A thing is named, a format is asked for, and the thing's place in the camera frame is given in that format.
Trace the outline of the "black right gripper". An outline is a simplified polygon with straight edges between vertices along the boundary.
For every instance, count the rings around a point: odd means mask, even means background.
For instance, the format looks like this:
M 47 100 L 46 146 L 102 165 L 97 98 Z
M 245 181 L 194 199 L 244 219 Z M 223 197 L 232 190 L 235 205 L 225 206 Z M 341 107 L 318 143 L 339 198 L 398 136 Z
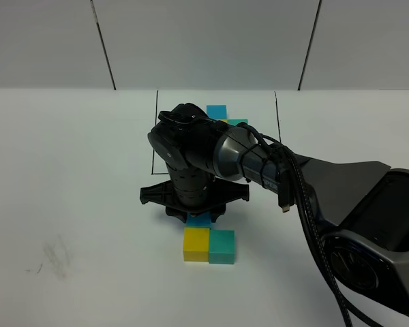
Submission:
M 202 170 L 178 170 L 169 173 L 163 183 L 140 189 L 142 204 L 152 202 L 165 208 L 166 214 L 183 223 L 187 217 L 208 213 L 211 221 L 226 212 L 226 205 L 236 200 L 249 200 L 249 186 L 225 181 Z

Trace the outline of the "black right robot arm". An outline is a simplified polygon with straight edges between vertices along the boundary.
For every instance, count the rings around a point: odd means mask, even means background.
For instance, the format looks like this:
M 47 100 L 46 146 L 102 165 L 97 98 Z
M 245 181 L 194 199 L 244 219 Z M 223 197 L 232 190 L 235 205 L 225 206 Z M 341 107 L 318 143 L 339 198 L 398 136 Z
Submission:
M 255 182 L 298 210 L 303 233 L 344 323 L 369 318 L 340 291 L 350 290 L 409 317 L 409 170 L 379 161 L 331 163 L 293 153 L 251 125 L 210 118 L 198 106 L 162 111 L 148 133 L 169 179 L 140 190 L 166 214 L 223 215 L 249 199 Z

